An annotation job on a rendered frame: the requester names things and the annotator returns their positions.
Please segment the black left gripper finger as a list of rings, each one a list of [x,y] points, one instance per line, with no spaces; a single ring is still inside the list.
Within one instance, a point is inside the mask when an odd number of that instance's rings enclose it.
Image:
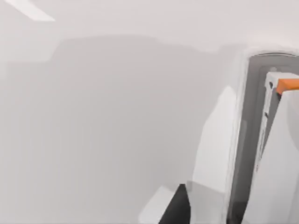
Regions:
[[[179,184],[158,224],[190,224],[191,206],[185,184]]]

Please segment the white and orange object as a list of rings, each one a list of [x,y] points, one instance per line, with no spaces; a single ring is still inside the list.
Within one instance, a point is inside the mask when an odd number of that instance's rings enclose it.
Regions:
[[[299,75],[268,72],[242,224],[299,224]]]

